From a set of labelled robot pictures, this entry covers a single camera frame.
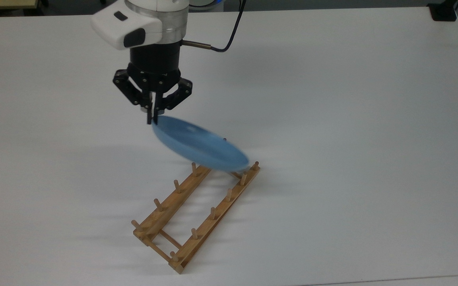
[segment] wooden dowel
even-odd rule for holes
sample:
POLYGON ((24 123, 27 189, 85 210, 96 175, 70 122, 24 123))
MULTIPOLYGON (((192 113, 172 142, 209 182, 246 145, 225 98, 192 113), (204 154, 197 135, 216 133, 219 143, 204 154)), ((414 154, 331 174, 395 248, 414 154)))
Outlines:
POLYGON ((245 186, 246 180, 247 180, 247 171, 243 172, 243 176, 241 176, 240 186, 245 186))
POLYGON ((198 176, 196 163, 194 163, 194 162, 192 162, 192 174, 193 174, 194 177, 198 176))
POLYGON ((192 237, 193 239, 198 239, 197 230, 195 228, 192 228, 192 237))
POLYGON ((176 188, 176 193, 181 194, 180 183, 177 180, 174 180, 174 187, 176 188))
POLYGON ((227 196, 225 196, 225 201, 231 201, 231 195, 233 194, 233 189, 227 190, 227 196))
POLYGON ((133 219, 133 220, 131 221, 131 223, 132 223, 132 225, 135 227, 135 229, 136 229, 138 232, 143 232, 143 231, 144 231, 144 228, 142 228, 142 227, 140 226, 140 224, 139 224, 137 221, 135 221, 135 219, 133 219))
POLYGON ((256 163, 254 163, 254 165, 251 167, 251 170, 257 170, 257 168, 259 167, 259 162, 256 161, 256 163))
POLYGON ((165 239, 169 240, 174 246, 176 246, 178 249, 181 248, 181 244, 179 244, 175 239, 172 238, 167 232, 164 232, 164 230, 160 230, 158 233, 160 233, 162 236, 165 237, 165 239))
POLYGON ((158 199, 154 199, 153 202, 157 206, 157 209, 158 209, 159 212, 163 212, 164 211, 164 208, 162 208, 162 205, 160 204, 160 201, 158 201, 158 199))
POLYGON ((215 208, 214 208, 214 207, 211 207, 211 210, 210 210, 210 219, 211 219, 211 220, 215 220, 215 208))
POLYGON ((174 251, 171 251, 171 259, 175 262, 178 262, 180 261, 180 259, 178 258, 178 256, 176 255, 176 253, 174 253, 174 251))

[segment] wooden peg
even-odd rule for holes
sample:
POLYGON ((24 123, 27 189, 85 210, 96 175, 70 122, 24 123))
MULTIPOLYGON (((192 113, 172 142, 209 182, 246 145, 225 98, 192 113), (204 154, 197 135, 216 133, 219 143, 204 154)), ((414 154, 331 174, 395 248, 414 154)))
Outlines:
POLYGON ((160 201, 158 201, 158 199, 154 199, 153 202, 157 206, 157 209, 158 209, 159 212, 163 212, 164 211, 164 208, 162 208, 162 205, 160 204, 160 201))
POLYGON ((198 176, 196 163, 194 163, 194 162, 192 163, 192 174, 194 175, 194 177, 198 176))
POLYGON ((142 228, 140 224, 137 221, 135 221, 135 219, 133 219, 131 223, 138 232, 144 232, 144 228, 142 228))
POLYGON ((256 161, 256 163, 254 163, 254 165, 250 169, 255 171, 258 169, 258 167, 259 167, 259 162, 256 161))
POLYGON ((231 195, 233 194, 233 189, 227 190, 227 196, 225 196, 225 201, 231 201, 231 195))
POLYGON ((180 261, 180 259, 176 255, 176 253, 174 253, 174 251, 171 251, 171 259, 173 259, 173 261, 175 261, 175 262, 180 261))
POLYGON ((198 239, 198 236, 197 236, 197 230, 195 228, 192 228, 192 237, 194 239, 198 239))
POLYGON ((177 180, 174 180, 174 187, 176 188, 176 193, 181 194, 180 183, 177 180))
POLYGON ((241 176, 240 186, 245 186, 246 180, 247 180, 247 171, 243 172, 243 175, 241 176))
POLYGON ((215 208, 214 208, 214 207, 211 207, 211 210, 210 210, 210 219, 211 219, 211 220, 215 220, 215 208))

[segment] white robot arm housing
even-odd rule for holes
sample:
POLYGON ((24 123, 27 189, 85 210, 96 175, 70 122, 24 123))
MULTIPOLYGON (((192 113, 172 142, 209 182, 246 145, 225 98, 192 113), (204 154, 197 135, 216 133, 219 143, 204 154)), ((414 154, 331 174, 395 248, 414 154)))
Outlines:
POLYGON ((116 49, 171 44, 185 36, 188 0, 118 0, 91 18, 91 27, 116 49))

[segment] black object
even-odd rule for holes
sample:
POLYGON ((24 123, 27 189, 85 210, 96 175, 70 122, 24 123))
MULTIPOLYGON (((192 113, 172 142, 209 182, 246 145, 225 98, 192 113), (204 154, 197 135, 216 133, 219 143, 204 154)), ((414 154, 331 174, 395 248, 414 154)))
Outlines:
POLYGON ((129 32, 123 39, 123 45, 126 48, 142 45, 146 40, 146 31, 143 28, 135 29, 129 32))
POLYGON ((427 4, 431 11, 432 20, 443 22, 455 22, 457 15, 453 6, 458 0, 445 0, 441 4, 427 4))
POLYGON ((154 44, 130 49, 130 63, 126 70, 118 70, 113 83, 133 105, 140 105, 147 112, 147 123, 158 123, 158 115, 164 109, 173 109, 192 93, 192 82, 181 77, 178 68, 180 42, 154 44), (178 89, 166 98, 163 94, 174 85, 178 89), (155 93, 152 107, 151 92, 155 93))
POLYGON ((125 16, 123 13, 121 13, 120 11, 117 11, 116 13, 114 13, 114 16, 116 18, 118 18, 120 21, 125 21, 126 19, 128 19, 127 16, 125 16))

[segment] floor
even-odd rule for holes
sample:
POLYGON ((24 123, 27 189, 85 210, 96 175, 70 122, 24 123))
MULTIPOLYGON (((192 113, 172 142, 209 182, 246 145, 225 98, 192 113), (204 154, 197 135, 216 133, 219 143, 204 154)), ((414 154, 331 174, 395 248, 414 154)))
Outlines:
MULTIPOLYGON (((48 7, 39 5, 37 10, 0 11, 0 16, 51 16, 51 15, 91 15, 115 0, 49 0, 48 7)), ((442 0, 249 0, 246 11, 303 10, 303 9, 344 9, 373 7, 424 7, 428 3, 442 0)), ((224 11, 237 11, 238 0, 226 0, 224 11)))

